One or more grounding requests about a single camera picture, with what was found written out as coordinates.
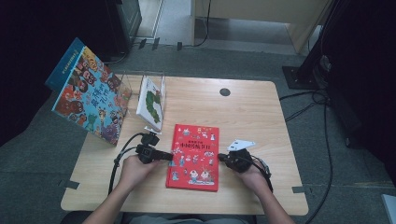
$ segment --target colorful book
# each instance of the colorful book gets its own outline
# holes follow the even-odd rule
[[[219,189],[219,128],[176,124],[166,187]]]
[[[63,87],[52,111],[116,145],[132,95],[122,76],[111,72],[76,38],[46,81],[55,91],[61,83]]]
[[[148,76],[142,77],[136,115],[159,132],[163,127],[164,77],[159,88]]]

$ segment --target black pole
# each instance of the black pole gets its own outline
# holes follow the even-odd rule
[[[300,67],[282,66],[290,89],[316,90],[314,67],[321,57],[320,41],[317,41]]]

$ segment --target handheld device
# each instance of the handheld device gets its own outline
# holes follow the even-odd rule
[[[142,136],[142,139],[140,140],[141,144],[138,144],[136,147],[127,148],[129,143],[131,143],[131,141],[134,140],[138,135]],[[128,151],[135,148],[137,157],[144,164],[151,163],[157,160],[171,161],[173,159],[173,155],[171,153],[163,152],[154,148],[159,141],[160,139],[157,137],[156,133],[150,132],[150,133],[137,133],[125,143],[120,154],[114,160],[113,171],[111,173],[110,183],[108,186],[108,194],[110,194],[111,191],[113,190],[114,177],[116,175],[117,168],[120,166],[120,160],[122,156]]]
[[[268,165],[264,162],[264,160],[257,158],[255,156],[251,156],[247,151],[247,147],[255,146],[254,142],[238,140],[236,139],[229,147],[229,154],[219,153],[218,158],[220,161],[224,161],[226,166],[238,173],[246,172],[251,165],[254,165],[259,169],[262,176],[267,181],[268,187],[272,192],[274,192],[270,177],[271,172]],[[254,160],[259,161],[262,164],[263,169],[257,165]]]

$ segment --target red cover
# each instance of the red cover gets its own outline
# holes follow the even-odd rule
[[[219,128],[176,124],[167,188],[219,189]]]

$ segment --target hand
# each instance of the hand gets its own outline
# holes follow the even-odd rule
[[[160,161],[154,161],[143,164],[137,158],[137,155],[129,156],[123,161],[120,181],[117,187],[131,192],[159,163]]]
[[[254,161],[254,163],[264,169],[259,161]],[[251,165],[249,169],[242,174],[237,172],[235,172],[235,174],[241,178],[244,184],[255,194],[258,194],[261,189],[269,189],[267,181],[262,176],[259,169],[254,165]]]

